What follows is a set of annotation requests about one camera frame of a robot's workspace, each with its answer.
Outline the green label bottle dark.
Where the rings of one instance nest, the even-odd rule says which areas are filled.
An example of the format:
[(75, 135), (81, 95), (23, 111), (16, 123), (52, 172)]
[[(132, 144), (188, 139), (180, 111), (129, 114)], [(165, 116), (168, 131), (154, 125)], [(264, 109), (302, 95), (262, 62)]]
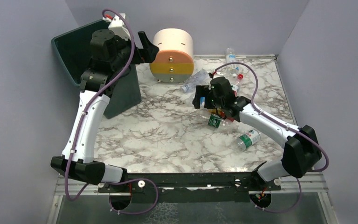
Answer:
[(202, 112), (199, 115), (201, 123), (212, 130), (222, 131), (222, 132), (234, 132), (238, 130), (238, 125), (232, 121), (224, 120), (218, 115), (210, 112)]

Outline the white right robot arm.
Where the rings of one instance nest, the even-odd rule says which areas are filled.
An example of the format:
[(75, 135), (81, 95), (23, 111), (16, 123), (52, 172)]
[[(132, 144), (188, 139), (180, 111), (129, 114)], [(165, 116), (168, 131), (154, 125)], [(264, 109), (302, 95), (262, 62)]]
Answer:
[(305, 125), (298, 127), (262, 111), (251, 100), (236, 96), (229, 80), (217, 77), (209, 85), (195, 88), (193, 105), (200, 108), (204, 98), (204, 108), (220, 109), (229, 118), (250, 125), (270, 137), (283, 149), (282, 158), (259, 165), (252, 171), (252, 180), (264, 184), (279, 177), (303, 177), (322, 158), (315, 130)]

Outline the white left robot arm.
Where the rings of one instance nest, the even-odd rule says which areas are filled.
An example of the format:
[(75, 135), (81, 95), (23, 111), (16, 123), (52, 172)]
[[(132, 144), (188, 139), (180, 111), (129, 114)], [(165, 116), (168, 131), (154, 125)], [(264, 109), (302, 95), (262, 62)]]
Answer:
[(108, 29), (95, 31), (90, 40), (91, 56), (81, 75), (80, 101), (75, 123), (60, 156), (51, 159), (50, 166), (68, 179), (97, 185), (121, 182), (125, 168), (94, 160), (94, 144), (103, 113), (110, 102), (118, 79), (130, 65), (152, 63), (159, 51), (144, 31), (138, 36), (142, 48), (133, 38), (125, 40)]

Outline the green label water bottle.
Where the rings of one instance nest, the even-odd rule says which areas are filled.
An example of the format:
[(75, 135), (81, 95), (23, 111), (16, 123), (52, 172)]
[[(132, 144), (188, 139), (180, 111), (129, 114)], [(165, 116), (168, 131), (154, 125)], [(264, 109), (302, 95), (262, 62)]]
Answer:
[(234, 145), (237, 146), (241, 151), (245, 151), (257, 143), (260, 139), (261, 133), (255, 129), (251, 129), (235, 139)]

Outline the brown tea bottle red label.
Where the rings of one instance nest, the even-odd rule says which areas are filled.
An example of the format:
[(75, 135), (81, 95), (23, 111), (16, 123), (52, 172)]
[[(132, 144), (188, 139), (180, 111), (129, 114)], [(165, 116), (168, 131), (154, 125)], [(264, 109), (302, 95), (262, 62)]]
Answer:
[(233, 118), (227, 117), (227, 116), (225, 115), (225, 113), (224, 113), (222, 110), (220, 110), (220, 109), (217, 109), (217, 108), (215, 108), (215, 109), (208, 109), (208, 112), (210, 112), (211, 114), (217, 115), (218, 117), (220, 117), (220, 118), (223, 119), (223, 120), (229, 120), (229, 121), (231, 121), (231, 122), (234, 121)]

